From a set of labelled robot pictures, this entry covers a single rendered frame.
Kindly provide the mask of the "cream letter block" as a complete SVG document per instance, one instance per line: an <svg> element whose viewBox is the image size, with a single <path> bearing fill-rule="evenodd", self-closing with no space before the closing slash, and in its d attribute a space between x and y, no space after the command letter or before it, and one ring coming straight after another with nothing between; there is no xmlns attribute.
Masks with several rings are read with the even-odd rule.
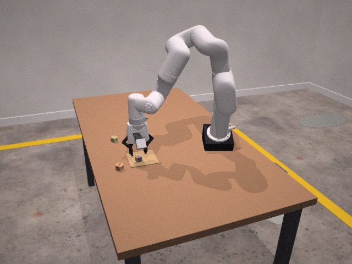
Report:
<svg viewBox="0 0 352 264"><path fill-rule="evenodd" d="M111 137L111 142L113 142L113 143L118 142L118 137L117 136L112 136Z"/></svg>
<svg viewBox="0 0 352 264"><path fill-rule="evenodd" d="M115 170L121 172L124 169L124 164L123 163L117 163L115 165Z"/></svg>
<svg viewBox="0 0 352 264"><path fill-rule="evenodd" d="M135 160L137 163L142 162L142 155L141 154L135 155Z"/></svg>

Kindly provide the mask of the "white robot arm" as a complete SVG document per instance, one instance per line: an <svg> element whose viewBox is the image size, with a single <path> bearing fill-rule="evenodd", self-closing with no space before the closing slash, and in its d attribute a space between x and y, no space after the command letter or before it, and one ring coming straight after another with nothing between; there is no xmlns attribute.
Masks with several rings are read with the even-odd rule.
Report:
<svg viewBox="0 0 352 264"><path fill-rule="evenodd" d="M154 114L159 110L186 66L190 58L189 48L193 46L201 54L210 56L212 68L214 99L211 126L207 129L207 136L215 142L227 141L230 131L236 129L235 125L231 126L230 118L237 109L229 48L226 42L215 38L202 25L176 34L166 42L168 56L158 72L158 80L152 92L145 98L140 93L128 96L129 123L144 124L148 119L145 113Z"/></svg>

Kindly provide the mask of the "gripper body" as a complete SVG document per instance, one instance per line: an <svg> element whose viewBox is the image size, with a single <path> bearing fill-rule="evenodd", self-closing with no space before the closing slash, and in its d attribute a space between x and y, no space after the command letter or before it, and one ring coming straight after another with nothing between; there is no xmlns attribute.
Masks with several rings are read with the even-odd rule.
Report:
<svg viewBox="0 0 352 264"><path fill-rule="evenodd" d="M146 122L141 125L132 125L129 122L127 122L126 135L128 136L128 143L129 144L135 144L135 137L134 137L133 133L140 133L141 136L143 138L145 138L146 142L149 140L149 132L148 132Z"/></svg>

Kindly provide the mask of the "tan flat mat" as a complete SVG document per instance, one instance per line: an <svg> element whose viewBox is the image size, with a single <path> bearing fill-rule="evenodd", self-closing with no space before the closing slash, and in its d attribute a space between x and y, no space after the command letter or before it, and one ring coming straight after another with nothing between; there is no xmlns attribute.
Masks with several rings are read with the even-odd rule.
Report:
<svg viewBox="0 0 352 264"><path fill-rule="evenodd" d="M135 155L138 154L142 155L142 162L137 163L135 160ZM126 153L126 156L131 168L159 164L159 161L156 158L153 150L147 150L147 154L145 154L144 151L133 152L133 157L129 153Z"/></svg>

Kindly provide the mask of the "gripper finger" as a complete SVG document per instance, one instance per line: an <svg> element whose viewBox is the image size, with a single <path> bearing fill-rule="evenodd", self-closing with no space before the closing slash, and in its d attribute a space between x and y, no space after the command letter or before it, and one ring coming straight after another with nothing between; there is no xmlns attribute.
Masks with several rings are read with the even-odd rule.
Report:
<svg viewBox="0 0 352 264"><path fill-rule="evenodd" d="M133 157L133 149L132 149L133 144L127 144L126 143L127 140L128 140L128 136L125 137L125 139L122 141L122 144L125 145L127 148L129 148L129 154Z"/></svg>
<svg viewBox="0 0 352 264"><path fill-rule="evenodd" d="M147 147L151 143L151 141L154 139L153 136L151 136L150 134L148 134L148 137L149 137L149 140L146 142ZM147 148L144 148L144 153L147 154Z"/></svg>

